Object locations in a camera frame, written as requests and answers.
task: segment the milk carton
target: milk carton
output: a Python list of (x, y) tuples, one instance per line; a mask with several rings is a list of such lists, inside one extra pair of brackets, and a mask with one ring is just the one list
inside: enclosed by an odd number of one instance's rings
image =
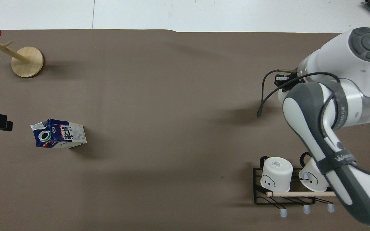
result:
[(84, 127), (80, 124), (48, 119), (31, 125), (37, 147), (72, 148), (86, 143)]

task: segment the white floor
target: white floor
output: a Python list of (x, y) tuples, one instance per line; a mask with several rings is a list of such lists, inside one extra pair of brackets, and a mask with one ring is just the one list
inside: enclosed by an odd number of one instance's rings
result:
[(336, 33), (370, 27), (363, 0), (0, 0), (0, 29)]

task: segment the black wire rack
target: black wire rack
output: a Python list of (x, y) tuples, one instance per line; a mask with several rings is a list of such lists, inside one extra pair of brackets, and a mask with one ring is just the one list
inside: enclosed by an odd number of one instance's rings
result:
[[(299, 171), (302, 168), (294, 168), (292, 172), (291, 188), (296, 191), (309, 191), (300, 182), (298, 176)], [(260, 168), (252, 169), (253, 177), (253, 199), (256, 205), (273, 205), (281, 210), (281, 216), (286, 217), (286, 207), (284, 205), (301, 205), (304, 208), (304, 213), (308, 214), (310, 212), (310, 205), (316, 202), (325, 203), (328, 205), (328, 211), (333, 212), (333, 203), (327, 200), (316, 198), (314, 196), (295, 196), (295, 197), (285, 197), (285, 196), (275, 196), (267, 197), (266, 193), (271, 192), (271, 190), (266, 189), (260, 185), (260, 179), (262, 177), (262, 170)]]

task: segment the wooden mug tree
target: wooden mug tree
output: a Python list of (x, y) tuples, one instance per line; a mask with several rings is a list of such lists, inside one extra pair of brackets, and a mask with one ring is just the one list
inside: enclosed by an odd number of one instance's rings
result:
[(37, 48), (23, 47), (18, 51), (13, 51), (7, 47), (9, 44), (12, 44), (12, 41), (9, 41), (6, 44), (0, 43), (0, 51), (9, 54), (12, 57), (11, 67), (16, 75), (29, 78), (40, 72), (44, 65), (44, 57)]

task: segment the black cable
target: black cable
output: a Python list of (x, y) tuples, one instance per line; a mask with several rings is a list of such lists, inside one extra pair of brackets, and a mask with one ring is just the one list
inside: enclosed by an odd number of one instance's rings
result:
[(273, 71), (270, 71), (268, 72), (264, 77), (263, 77), (263, 81), (262, 81), (262, 91), (261, 91), (261, 102), (263, 101), (263, 87), (265, 85), (265, 80), (266, 80), (266, 77), (268, 77), (270, 74), (274, 73), (274, 72), (279, 72), (279, 69), (276, 69), (276, 70), (273, 70)]
[(292, 176), (292, 178), (298, 179), (298, 180), (309, 180), (309, 178), (301, 178), (299, 176)]
[(329, 72), (313, 72), (313, 73), (304, 74), (304, 75), (302, 75), (302, 76), (299, 76), (299, 77), (296, 77), (296, 78), (294, 78), (294, 79), (291, 79), (291, 80), (289, 80), (288, 82), (286, 82), (286, 83), (284, 83), (284, 84), (280, 85), (279, 87), (277, 87), (275, 90), (273, 90), (271, 93), (269, 93), (269, 95), (268, 95), (265, 99), (261, 100), (261, 105), (260, 105), (260, 108), (258, 109), (257, 117), (258, 117), (258, 118), (259, 118), (259, 117), (261, 117), (262, 109), (263, 109), (263, 105), (264, 105), (264, 104), (265, 104), (265, 102), (269, 99), (269, 97), (271, 97), (271, 96), (272, 96), (275, 92), (277, 92), (279, 89), (282, 89), (282, 88), (284, 88), (284, 87), (285, 87), (285, 86), (287, 86), (287, 85), (290, 85), (292, 81), (297, 81), (297, 80), (299, 80), (299, 79), (303, 79), (303, 78), (305, 78), (305, 77), (312, 76), (312, 75), (317, 75), (317, 74), (323, 74), (323, 75), (331, 76), (331, 77), (332, 77), (332, 78), (334, 78), (338, 83), (340, 83), (339, 78), (338, 78), (336, 75), (334, 75), (334, 74), (332, 74), (332, 73), (329, 73)]
[(322, 132), (323, 137), (328, 137), (328, 134), (326, 133), (324, 126), (323, 126), (323, 115), (325, 114), (326, 107), (330, 103), (330, 101), (334, 98), (334, 93), (329, 95), (329, 97), (326, 99), (326, 101), (323, 103), (321, 110), (319, 111), (319, 129)]

